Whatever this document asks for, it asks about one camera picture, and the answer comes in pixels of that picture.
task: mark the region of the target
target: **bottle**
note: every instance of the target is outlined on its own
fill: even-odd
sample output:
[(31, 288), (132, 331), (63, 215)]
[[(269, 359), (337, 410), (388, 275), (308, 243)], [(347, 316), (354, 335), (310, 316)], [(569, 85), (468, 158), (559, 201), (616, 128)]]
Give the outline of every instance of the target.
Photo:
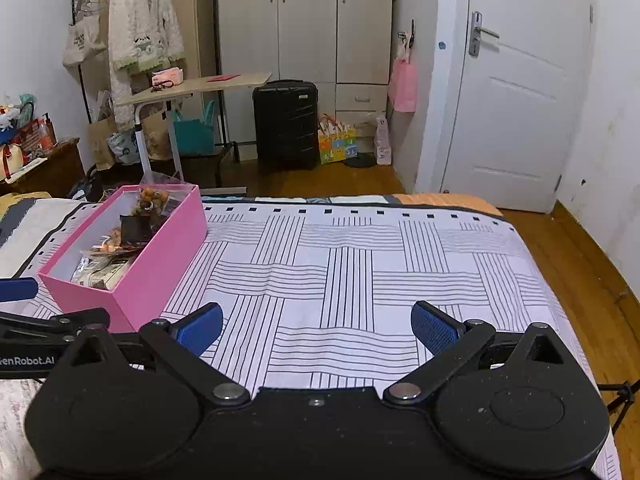
[(47, 128), (49, 129), (49, 138), (51, 139), (51, 142), (53, 142), (53, 144), (56, 144), (56, 131), (53, 129), (53, 123), (51, 122), (51, 119), (49, 119), (49, 114), (44, 114), (44, 116), (47, 118), (45, 122), (47, 123)]
[(47, 128), (47, 124), (44, 121), (44, 118), (38, 119), (38, 137), (40, 139), (40, 145), (45, 152), (48, 152), (51, 148), (53, 148), (53, 142), (49, 135), (49, 129)]

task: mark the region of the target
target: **wardrobe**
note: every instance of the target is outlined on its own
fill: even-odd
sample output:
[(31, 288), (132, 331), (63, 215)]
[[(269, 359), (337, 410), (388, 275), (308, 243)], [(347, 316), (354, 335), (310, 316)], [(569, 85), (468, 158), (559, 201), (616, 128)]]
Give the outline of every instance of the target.
[[(392, 0), (218, 0), (222, 73), (271, 72), (318, 87), (318, 111), (356, 126), (372, 151), (386, 109)], [(225, 91), (227, 135), (255, 141), (252, 89)], [(242, 158), (255, 158), (245, 145)]]

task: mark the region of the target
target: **white fluffy cardigan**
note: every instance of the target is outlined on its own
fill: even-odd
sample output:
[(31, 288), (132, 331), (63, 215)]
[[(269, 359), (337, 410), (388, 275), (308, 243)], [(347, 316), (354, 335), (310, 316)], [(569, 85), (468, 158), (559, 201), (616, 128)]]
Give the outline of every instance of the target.
[[(117, 101), (131, 95), (130, 73), (168, 68), (184, 57), (171, 0), (109, 0), (109, 72)], [(133, 127), (133, 106), (116, 106), (119, 131)]]

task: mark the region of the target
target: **teal bag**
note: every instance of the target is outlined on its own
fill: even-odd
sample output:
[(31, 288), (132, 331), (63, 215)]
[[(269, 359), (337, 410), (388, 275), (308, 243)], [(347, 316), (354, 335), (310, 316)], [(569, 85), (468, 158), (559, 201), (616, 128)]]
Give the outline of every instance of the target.
[(186, 120), (174, 109), (174, 131), (178, 153), (185, 156), (213, 155), (216, 143), (215, 103), (209, 101), (202, 120)]

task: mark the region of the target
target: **pink bag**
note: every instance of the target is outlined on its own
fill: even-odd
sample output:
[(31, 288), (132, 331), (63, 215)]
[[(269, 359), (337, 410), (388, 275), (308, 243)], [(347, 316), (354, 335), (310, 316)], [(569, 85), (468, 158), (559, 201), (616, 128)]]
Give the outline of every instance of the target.
[(418, 70), (404, 59), (394, 61), (388, 95), (394, 110), (415, 112), (418, 95)]

